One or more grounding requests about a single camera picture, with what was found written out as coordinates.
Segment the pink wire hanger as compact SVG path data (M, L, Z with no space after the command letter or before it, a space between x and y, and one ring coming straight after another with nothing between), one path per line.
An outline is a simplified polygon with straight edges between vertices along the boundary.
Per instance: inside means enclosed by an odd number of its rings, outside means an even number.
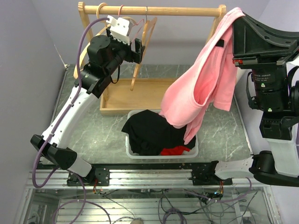
M127 34L127 36L130 35L130 32L132 31L133 27L137 27L137 26L139 26L140 24L142 24L142 25L145 24L145 20L144 20L144 19L141 19L140 21L136 22L136 21L135 21L132 17L130 17L130 16L123 16L123 17L121 17L121 18L122 18L122 19L125 19L125 20L127 20L127 21L129 21L128 34ZM141 28L142 28L142 27L140 27L140 28L138 29L138 31L136 32L135 36L132 38L132 40L131 40L132 43L134 43L134 41L135 41L135 39L137 38L139 32L141 31Z

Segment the pink t shirt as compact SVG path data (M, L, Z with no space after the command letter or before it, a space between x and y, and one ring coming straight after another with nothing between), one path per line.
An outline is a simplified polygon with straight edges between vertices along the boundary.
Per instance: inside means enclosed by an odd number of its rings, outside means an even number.
M237 82L233 23L244 16L238 7L226 13L194 64L163 96L160 115L175 128L186 127L185 144L197 134L210 103L220 110L230 110Z

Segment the light wooden hanger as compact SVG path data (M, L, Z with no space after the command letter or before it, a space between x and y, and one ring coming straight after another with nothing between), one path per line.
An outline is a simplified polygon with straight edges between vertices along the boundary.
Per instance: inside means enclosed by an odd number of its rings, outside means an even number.
M98 6L86 6L84 2L79 2L78 3L78 12L83 24L83 28L87 28L87 26L91 23L89 20L89 15L90 14L95 14L96 15L96 19L100 18L100 14L103 14L103 7L107 7L108 4L105 2L100 3ZM101 31L99 31L96 35L93 34L92 28L89 28L89 30L87 31L85 37L83 38L84 41L86 41L86 45L85 48L83 48L83 44L81 47L81 50L79 50L80 56L77 56L77 58L79 59L79 66L75 66L75 70L73 73L73 77L75 79L78 78L78 72L77 72L77 67L79 67L81 69L81 67L85 64L84 63L84 58L87 54L87 47L90 45L90 41L94 36L98 36L103 34L106 31L106 28L109 27L110 25L108 25L105 21L101 21L101 23L104 24L104 27Z

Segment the red t shirt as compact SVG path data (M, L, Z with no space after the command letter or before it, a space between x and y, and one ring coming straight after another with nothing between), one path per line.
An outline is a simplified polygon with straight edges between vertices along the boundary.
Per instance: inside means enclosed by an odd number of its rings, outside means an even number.
M174 148L164 148L160 155L162 156L177 156L183 155L184 152L189 152L190 149L185 146L176 146Z

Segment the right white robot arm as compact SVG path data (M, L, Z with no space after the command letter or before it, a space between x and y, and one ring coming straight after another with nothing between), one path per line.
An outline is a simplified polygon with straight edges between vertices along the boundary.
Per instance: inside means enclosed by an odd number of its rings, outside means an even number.
M253 177L264 184L297 187L299 151L299 34L277 30L245 14L233 23L233 63L248 70L255 95L247 92L249 107L263 112L259 129L270 150L239 161L216 161L207 171L215 185L228 178Z

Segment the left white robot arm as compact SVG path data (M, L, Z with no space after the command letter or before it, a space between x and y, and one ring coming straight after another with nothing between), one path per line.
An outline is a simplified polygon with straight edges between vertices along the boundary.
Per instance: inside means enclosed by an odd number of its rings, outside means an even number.
M30 140L38 156L45 157L63 170L78 174L84 185L95 181L95 173L90 163L68 147L70 137L89 107L113 83L112 74L120 70L123 61L141 63L145 47L136 39L135 50L132 50L129 31L127 25L118 22L107 28L106 35L91 39L87 47L89 62L83 70L77 70L78 78L69 99L51 125Z

